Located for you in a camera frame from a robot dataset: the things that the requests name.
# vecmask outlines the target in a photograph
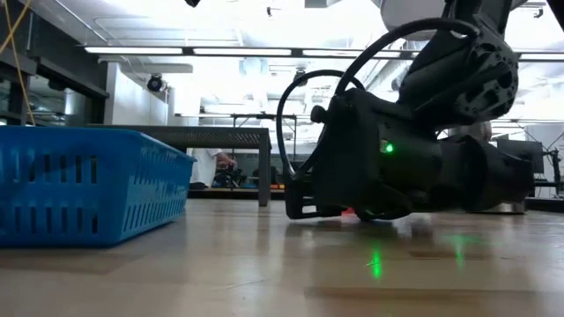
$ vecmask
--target blue plastic basket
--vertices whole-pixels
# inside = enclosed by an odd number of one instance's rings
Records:
[[[0,246],[111,246],[184,212],[195,160],[144,134],[2,127],[0,144]]]

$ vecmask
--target yellow cable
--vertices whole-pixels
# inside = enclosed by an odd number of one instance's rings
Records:
[[[8,0],[5,0],[5,2],[4,2],[4,8],[5,8],[5,11],[6,11],[6,21],[8,22],[8,31],[11,34],[11,37],[10,37],[9,40],[11,42],[11,48],[14,52],[14,59],[16,60],[16,68],[18,69],[19,84],[20,84],[21,90],[24,94],[24,100],[26,101],[27,112],[29,113],[29,116],[31,118],[32,125],[35,126],[35,119],[33,118],[32,108],[31,108],[31,105],[29,104],[29,98],[27,98],[27,90],[26,90],[26,85],[24,83],[24,77],[21,75],[21,67],[19,67],[18,51],[16,50],[16,41],[14,40],[14,37],[13,37],[13,34],[15,34],[15,32],[14,32],[15,28],[12,29],[12,27],[11,27],[10,10],[8,10]]]
[[[29,6],[30,6],[31,3],[32,3],[32,0],[27,0],[26,5],[24,6],[24,9],[19,14],[19,17],[16,20],[16,23],[14,23],[14,25],[13,25],[13,29],[8,33],[8,37],[6,38],[4,43],[2,43],[2,46],[0,47],[0,54],[2,54],[2,52],[4,52],[4,49],[8,46],[8,43],[14,37],[14,34],[16,33],[16,30],[18,29],[21,21],[23,21],[24,16],[26,15],[26,12],[29,9]],[[6,6],[6,8],[8,8],[8,0],[6,0],[4,2],[4,5]]]

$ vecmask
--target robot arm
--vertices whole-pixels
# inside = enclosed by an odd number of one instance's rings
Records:
[[[560,27],[564,30],[564,2],[561,0],[546,0],[550,9],[554,13],[554,17],[558,20]]]
[[[294,172],[281,115],[292,89],[314,74],[297,78],[284,92],[277,117],[287,215],[329,217],[353,207],[361,218],[390,219],[415,210],[484,210],[522,201],[533,184],[530,161],[510,157],[483,139],[438,140],[435,134],[498,118],[512,107],[517,56],[503,40],[511,5],[511,0],[448,0],[442,18],[395,28],[342,75],[318,71],[341,79],[329,108],[312,112],[312,121],[324,124],[323,132],[310,158]],[[437,31],[409,69],[397,102],[381,100],[358,84],[345,89],[378,51],[426,30]],[[316,205],[317,213],[303,214],[306,202]]]

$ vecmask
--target wooden table surface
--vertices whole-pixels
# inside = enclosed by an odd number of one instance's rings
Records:
[[[563,316],[564,216],[293,222],[188,204],[107,250],[0,250],[5,317]]]

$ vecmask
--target pipe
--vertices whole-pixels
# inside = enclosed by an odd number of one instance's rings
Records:
[[[55,1],[56,4],[59,4],[61,6],[61,8],[63,8],[65,11],[67,11],[78,22],[82,23],[83,26],[85,26],[88,30],[90,30],[92,33],[94,33],[96,36],[98,36],[102,41],[108,43],[108,40],[106,40],[106,38],[104,38],[98,32],[94,31],[94,29],[92,29],[91,26],[89,26],[83,19],[81,19],[78,15],[76,15],[73,11],[71,11],[71,9],[67,8],[66,5],[62,4],[59,0],[53,0],[53,1]]]

